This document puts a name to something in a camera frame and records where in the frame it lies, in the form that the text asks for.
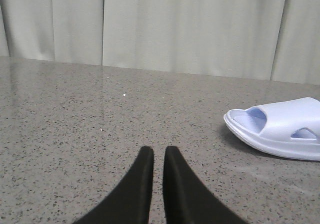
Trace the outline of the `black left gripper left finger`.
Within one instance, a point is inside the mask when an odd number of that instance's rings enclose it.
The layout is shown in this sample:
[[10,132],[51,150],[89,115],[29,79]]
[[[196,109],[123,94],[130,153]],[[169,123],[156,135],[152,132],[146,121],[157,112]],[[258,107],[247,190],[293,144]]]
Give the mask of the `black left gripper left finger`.
[[154,152],[140,148],[131,168],[95,208],[75,223],[148,223],[152,196]]

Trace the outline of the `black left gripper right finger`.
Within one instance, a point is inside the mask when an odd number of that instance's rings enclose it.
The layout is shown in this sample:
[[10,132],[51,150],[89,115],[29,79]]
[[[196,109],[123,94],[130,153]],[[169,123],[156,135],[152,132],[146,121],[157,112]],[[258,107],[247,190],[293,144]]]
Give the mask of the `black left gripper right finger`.
[[176,146],[168,146],[163,166],[167,223],[246,223],[200,181]]

